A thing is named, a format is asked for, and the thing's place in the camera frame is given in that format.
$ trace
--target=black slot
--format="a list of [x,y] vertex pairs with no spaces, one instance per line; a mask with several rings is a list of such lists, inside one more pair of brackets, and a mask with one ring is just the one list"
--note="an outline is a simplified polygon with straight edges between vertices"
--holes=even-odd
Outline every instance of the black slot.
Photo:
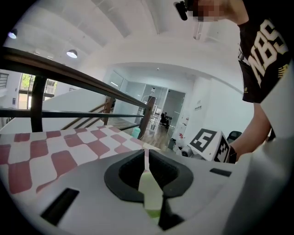
[[52,225],[57,226],[65,212],[73,203],[79,191],[74,189],[66,189],[55,199],[55,201],[41,214],[41,217],[47,220]]
[[226,177],[229,177],[232,173],[230,171],[225,171],[225,170],[221,170],[221,169],[217,169],[217,168],[213,168],[210,170],[210,172],[214,173],[214,174],[220,174]]

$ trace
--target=camera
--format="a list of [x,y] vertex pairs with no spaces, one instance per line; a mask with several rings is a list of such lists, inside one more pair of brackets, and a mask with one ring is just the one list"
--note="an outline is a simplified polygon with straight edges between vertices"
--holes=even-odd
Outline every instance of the camera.
[[198,12],[198,4],[194,6],[194,1],[195,0],[185,0],[174,3],[175,8],[183,21],[186,21],[188,19],[188,16],[186,14],[187,11],[192,11],[193,17],[197,18],[197,20],[200,22],[203,21],[203,16],[199,15]]

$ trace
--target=pink checkered cloth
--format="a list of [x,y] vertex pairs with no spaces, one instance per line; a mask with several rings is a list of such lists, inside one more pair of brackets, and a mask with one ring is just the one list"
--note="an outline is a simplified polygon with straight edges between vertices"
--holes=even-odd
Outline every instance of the pink checkered cloth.
[[113,126],[4,134],[0,136],[0,176],[17,200],[29,203],[41,189],[75,167],[143,145]]

